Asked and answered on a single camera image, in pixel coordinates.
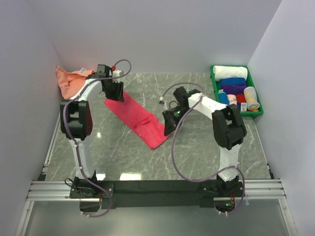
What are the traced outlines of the yellow grey patterned towel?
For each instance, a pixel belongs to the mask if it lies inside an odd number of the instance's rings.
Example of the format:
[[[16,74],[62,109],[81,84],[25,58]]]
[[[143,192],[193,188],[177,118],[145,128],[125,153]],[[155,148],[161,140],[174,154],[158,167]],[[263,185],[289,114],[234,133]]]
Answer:
[[[256,90],[254,87],[247,87],[244,89],[244,97],[247,103],[248,110],[258,110],[260,104],[257,99]]]

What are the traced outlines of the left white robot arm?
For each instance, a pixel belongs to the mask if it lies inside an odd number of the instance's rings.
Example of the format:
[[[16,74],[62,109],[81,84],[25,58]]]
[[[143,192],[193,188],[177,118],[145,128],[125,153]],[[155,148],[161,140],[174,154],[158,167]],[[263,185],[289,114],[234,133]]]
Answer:
[[[92,198],[98,194],[96,170],[92,164],[89,136],[93,130],[90,110],[92,102],[100,93],[112,101],[124,101],[124,83],[119,79],[124,72],[116,65],[99,64],[95,72],[83,77],[79,90],[60,104],[61,131],[68,138],[75,159],[76,173],[71,190]]]

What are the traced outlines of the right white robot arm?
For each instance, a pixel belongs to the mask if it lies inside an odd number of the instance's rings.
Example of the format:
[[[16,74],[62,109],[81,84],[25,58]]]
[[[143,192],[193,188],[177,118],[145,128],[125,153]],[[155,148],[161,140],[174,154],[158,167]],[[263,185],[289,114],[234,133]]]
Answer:
[[[215,187],[210,190],[217,196],[228,196],[243,189],[237,169],[239,150],[247,134],[242,116],[236,105],[225,105],[205,96],[201,91],[187,91],[179,87],[173,92],[177,101],[174,108],[165,108],[164,135],[177,135],[184,118],[193,110],[200,112],[212,121],[216,143],[220,147],[220,166],[215,174]]]

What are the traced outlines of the white label on salmon towel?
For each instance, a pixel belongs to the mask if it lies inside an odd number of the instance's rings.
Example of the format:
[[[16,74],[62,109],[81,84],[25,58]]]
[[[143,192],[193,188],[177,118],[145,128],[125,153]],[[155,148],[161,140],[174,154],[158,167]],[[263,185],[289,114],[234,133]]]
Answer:
[[[81,74],[81,75],[84,75],[86,72],[87,72],[87,70],[84,69],[84,68],[81,68],[81,69],[79,70],[79,74]]]

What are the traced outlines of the salmon orange towel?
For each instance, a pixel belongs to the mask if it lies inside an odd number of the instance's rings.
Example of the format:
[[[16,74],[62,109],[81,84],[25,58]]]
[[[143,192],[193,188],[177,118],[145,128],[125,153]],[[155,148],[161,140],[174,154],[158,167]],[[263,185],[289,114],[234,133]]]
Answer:
[[[58,85],[64,99],[72,98],[85,84],[86,78],[94,73],[93,70],[87,70],[84,75],[79,74],[79,70],[67,72],[60,66],[56,69]]]

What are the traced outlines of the light blue rolled towel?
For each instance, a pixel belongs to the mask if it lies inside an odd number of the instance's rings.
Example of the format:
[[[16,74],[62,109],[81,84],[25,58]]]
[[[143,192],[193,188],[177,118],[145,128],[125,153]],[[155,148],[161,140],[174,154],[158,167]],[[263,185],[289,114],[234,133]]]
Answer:
[[[228,100],[228,96],[225,92],[220,92],[219,93],[219,100],[221,104],[224,104],[226,106],[229,105],[229,100]]]

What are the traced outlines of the pink white rolled towel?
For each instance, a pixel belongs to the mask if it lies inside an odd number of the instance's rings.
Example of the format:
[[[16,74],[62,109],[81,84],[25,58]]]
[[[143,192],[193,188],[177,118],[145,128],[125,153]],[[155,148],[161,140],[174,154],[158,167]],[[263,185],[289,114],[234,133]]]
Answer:
[[[227,95],[227,98],[228,98],[228,104],[229,105],[237,105],[237,97],[236,95],[234,94],[228,94]]]

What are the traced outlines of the purple rolled towel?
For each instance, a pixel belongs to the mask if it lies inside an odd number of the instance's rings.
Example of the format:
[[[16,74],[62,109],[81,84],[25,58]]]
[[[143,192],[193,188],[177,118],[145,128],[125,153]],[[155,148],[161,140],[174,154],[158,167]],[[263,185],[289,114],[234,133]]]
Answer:
[[[244,92],[244,89],[247,88],[247,86],[245,84],[240,84],[240,85],[223,84],[221,85],[221,88],[226,94],[238,95],[238,94],[242,94]]]

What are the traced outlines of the red rolled towel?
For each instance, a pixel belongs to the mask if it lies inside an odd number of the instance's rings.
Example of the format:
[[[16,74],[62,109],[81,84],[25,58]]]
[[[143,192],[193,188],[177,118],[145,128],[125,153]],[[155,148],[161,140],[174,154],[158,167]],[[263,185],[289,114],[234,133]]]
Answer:
[[[247,111],[247,102],[243,93],[236,95],[237,106],[241,112]]]

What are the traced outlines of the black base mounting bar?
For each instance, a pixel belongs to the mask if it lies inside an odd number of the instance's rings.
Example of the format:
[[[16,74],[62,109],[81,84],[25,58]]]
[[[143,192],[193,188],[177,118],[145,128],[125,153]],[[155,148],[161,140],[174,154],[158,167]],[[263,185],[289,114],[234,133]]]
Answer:
[[[70,199],[80,200],[80,209],[98,211],[123,207],[189,207],[213,208],[216,198],[241,197],[244,185],[238,179],[224,182],[186,180],[101,180],[103,193],[85,180],[76,179]]]

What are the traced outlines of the aluminium rail frame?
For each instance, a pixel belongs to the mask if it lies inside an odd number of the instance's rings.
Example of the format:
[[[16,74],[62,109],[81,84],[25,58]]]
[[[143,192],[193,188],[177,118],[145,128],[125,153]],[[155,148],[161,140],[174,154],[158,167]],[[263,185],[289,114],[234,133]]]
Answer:
[[[176,137],[150,149],[105,105],[91,103],[92,164],[101,180],[215,179],[220,166],[212,121],[193,111]],[[68,139],[56,132],[47,178],[33,181],[19,235],[30,236],[295,236],[298,234],[281,180],[271,178],[256,125],[244,119],[247,135],[238,170],[244,185],[232,213],[199,206],[123,207],[84,212],[70,199],[75,177]]]

